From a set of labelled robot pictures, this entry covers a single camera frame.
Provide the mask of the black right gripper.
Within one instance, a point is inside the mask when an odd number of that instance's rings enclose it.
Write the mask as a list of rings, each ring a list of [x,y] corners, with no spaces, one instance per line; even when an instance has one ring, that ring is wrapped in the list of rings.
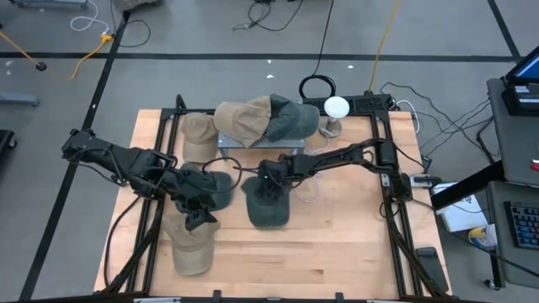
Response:
[[[291,188],[291,181],[288,176],[289,167],[290,161],[286,159],[278,161],[262,160],[258,165],[258,178],[280,187],[273,190],[273,200],[276,203],[286,202],[286,190]],[[269,190],[261,188],[259,198],[264,202],[268,202],[270,200]]]

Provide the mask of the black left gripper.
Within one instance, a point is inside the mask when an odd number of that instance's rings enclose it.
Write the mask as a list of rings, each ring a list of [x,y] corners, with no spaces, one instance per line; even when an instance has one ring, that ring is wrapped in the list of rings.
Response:
[[[204,223],[217,223],[217,218],[209,211],[216,207],[213,195],[217,190],[217,181],[209,173],[190,169],[173,172],[176,175],[172,198],[181,213],[189,213],[185,218],[185,228],[193,231]]]

